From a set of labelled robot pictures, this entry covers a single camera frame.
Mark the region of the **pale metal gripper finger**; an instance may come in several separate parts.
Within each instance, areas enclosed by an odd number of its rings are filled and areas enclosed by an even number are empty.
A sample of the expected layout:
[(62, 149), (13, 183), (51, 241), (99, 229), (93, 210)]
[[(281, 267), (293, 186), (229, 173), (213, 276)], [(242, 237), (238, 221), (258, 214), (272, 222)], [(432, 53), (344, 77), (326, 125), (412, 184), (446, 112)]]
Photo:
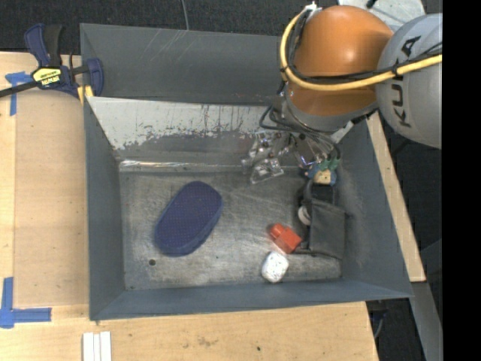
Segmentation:
[(263, 159), (254, 164), (250, 175), (250, 183), (259, 184), (283, 174), (284, 170), (277, 158)]
[(265, 158), (262, 155), (254, 154), (243, 157), (240, 160), (243, 173), (251, 175), (261, 175), (265, 172), (262, 164)]

